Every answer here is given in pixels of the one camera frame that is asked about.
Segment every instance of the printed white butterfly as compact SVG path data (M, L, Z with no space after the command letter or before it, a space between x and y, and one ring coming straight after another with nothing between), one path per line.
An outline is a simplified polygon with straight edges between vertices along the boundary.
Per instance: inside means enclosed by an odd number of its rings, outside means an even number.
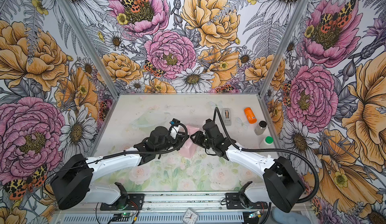
M248 130L248 125L249 125L248 120L245 121L245 122L243 122L243 121L241 120L241 118L236 117L236 122L237 122L237 125L238 125L239 127L243 127L245 130Z
M215 104L215 103L212 102L212 101L209 101L209 104L212 106L212 109L215 109L216 107L218 107L219 109L224 108L224 107L222 106L222 101L219 101L217 104Z

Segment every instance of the clear bottle with black cap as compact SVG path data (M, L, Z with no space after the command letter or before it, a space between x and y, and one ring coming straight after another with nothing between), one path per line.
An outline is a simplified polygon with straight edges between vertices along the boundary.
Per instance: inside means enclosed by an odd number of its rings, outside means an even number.
M264 130L267 128L266 121L260 121L259 124L255 127L255 134L263 134Z

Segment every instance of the slotted vent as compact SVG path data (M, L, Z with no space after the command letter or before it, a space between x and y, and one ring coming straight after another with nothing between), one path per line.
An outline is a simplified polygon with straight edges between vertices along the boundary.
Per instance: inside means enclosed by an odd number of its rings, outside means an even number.
M242 212L200 212L196 223L241 223L244 222ZM150 223L182 223L184 213L145 213L140 212L136 224ZM113 214L98 214L101 224L106 224ZM126 224L133 221L133 217L122 217L111 224ZM95 214L65 214L60 224L98 224Z

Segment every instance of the clock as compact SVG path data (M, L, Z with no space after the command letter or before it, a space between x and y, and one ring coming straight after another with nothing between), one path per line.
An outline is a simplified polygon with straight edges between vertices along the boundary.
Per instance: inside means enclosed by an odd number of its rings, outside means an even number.
M188 208L182 218L182 223L195 224L197 220L198 220L198 214Z

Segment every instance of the pink paper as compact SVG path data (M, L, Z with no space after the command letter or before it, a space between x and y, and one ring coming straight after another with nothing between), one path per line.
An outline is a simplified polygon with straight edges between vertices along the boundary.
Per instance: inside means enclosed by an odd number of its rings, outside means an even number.
M186 125L186 128L188 129L188 134L191 136L192 134L195 134L200 128L198 127L192 127L189 125ZM189 138L186 140L185 144L181 147L180 150L178 150L178 153L184 156L185 158L190 159L195 151L197 149L197 144L194 144L193 141Z

